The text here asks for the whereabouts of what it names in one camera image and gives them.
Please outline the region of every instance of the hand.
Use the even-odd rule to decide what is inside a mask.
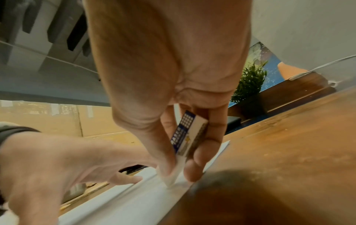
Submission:
[[[20,225],[55,225],[63,195],[73,185],[137,183],[142,177],[118,171],[142,164],[155,167],[144,148],[119,143],[52,136],[14,134],[0,148],[0,190]]]
[[[251,1],[86,0],[84,7],[114,120],[159,159],[163,174],[175,165],[173,104],[209,120],[184,169],[198,180],[226,131],[250,42]]]

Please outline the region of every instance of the green plant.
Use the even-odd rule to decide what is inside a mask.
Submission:
[[[267,76],[267,71],[263,69],[267,62],[261,65],[252,64],[244,68],[238,86],[231,97],[232,102],[240,103],[242,100],[258,94]]]

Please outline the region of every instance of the wooden table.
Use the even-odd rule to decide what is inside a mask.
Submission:
[[[356,88],[227,140],[227,149],[161,225],[356,224]]]

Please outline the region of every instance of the cardboard box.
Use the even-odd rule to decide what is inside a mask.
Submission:
[[[76,105],[0,100],[0,121],[43,133],[82,136]]]
[[[130,132],[120,132],[106,135],[91,136],[88,138],[101,139],[101,140],[112,140],[126,145],[136,145],[142,146],[140,140]]]
[[[83,137],[126,131],[113,121],[111,107],[79,105],[78,112]]]

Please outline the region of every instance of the potted plant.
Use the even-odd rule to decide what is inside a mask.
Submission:
[[[266,63],[260,65],[253,63],[250,67],[244,68],[240,82],[231,97],[231,101],[239,106],[243,119],[265,114],[258,93],[267,76],[267,71],[263,69]]]

